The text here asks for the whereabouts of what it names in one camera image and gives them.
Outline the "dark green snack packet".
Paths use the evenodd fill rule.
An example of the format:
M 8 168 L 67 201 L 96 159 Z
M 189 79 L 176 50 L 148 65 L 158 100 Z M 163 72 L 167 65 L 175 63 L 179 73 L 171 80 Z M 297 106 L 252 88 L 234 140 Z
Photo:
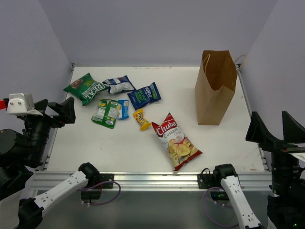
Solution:
M 82 106 L 86 106 L 93 100 L 97 93 L 106 91 L 108 88 L 108 85 L 94 80 L 91 74 L 87 73 L 63 90 L 78 98 Z

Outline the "blue white snack packet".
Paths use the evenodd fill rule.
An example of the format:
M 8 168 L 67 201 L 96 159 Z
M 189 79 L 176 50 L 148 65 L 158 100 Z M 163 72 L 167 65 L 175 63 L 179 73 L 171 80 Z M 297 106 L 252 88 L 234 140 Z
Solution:
M 121 105 L 118 119 L 119 120 L 125 120 L 129 118 L 128 115 L 128 108 L 129 108 L 129 100 L 118 100 L 119 104 Z

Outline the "blue silver crisps bag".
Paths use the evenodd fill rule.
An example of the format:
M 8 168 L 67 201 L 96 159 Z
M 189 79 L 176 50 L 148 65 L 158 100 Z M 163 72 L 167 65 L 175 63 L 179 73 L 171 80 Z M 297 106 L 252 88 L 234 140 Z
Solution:
M 107 79 L 102 83 L 109 87 L 108 92 L 110 94 L 121 94 L 136 90 L 127 75 L 123 77 Z

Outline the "brown paper bag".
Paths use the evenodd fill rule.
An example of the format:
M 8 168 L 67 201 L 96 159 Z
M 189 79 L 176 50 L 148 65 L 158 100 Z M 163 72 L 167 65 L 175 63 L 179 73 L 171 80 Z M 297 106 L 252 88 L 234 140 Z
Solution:
M 195 84 L 197 123 L 219 125 L 233 99 L 238 72 L 247 61 L 247 55 L 239 67 L 229 51 L 205 50 Z

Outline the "yellow m&m packet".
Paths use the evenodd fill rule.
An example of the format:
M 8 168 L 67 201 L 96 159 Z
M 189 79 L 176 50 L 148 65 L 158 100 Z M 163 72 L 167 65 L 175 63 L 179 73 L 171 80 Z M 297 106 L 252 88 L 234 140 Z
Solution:
M 149 128 L 151 126 L 151 123 L 147 119 L 144 118 L 144 112 L 143 112 L 142 108 L 135 111 L 133 113 L 133 117 L 140 124 L 142 131 L 146 130 L 147 128 Z

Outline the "dark blue crisps bag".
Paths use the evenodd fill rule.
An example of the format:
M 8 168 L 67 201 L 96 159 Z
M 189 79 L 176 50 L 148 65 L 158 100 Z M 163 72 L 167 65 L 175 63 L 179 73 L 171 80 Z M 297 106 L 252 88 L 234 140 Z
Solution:
M 149 86 L 134 90 L 127 95 L 135 110 L 162 99 L 155 82 Z

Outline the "red snack bag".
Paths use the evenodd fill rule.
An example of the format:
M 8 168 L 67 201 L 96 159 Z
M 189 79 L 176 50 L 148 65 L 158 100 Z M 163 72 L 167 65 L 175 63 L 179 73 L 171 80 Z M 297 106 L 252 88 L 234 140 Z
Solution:
M 172 162 L 174 171 L 179 171 L 185 164 L 202 154 L 179 127 L 169 113 L 162 124 L 152 122 L 152 127 Z

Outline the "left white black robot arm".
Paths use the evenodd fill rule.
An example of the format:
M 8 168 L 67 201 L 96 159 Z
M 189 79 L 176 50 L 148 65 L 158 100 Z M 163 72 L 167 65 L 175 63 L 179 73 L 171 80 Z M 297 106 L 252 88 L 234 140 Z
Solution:
M 50 131 L 76 120 L 72 97 L 62 103 L 34 102 L 31 94 L 10 94 L 0 107 L 24 122 L 21 133 L 13 129 L 0 132 L 0 226 L 35 229 L 71 193 L 96 186 L 100 173 L 91 163 L 84 163 L 61 182 L 48 186 L 53 175 L 39 171 Z

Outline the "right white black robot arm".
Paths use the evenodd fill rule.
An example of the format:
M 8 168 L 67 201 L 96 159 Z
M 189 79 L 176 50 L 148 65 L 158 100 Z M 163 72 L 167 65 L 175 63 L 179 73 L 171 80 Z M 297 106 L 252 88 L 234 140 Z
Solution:
M 257 143 L 271 153 L 270 189 L 267 197 L 267 216 L 275 229 L 303 229 L 305 227 L 305 180 L 301 177 L 297 153 L 303 153 L 305 128 L 287 111 L 282 111 L 283 139 L 273 136 L 257 112 L 251 113 L 246 141 Z M 261 229 L 261 222 L 253 213 L 242 192 L 238 174 L 231 164 L 216 166 L 212 181 L 227 193 L 241 229 Z

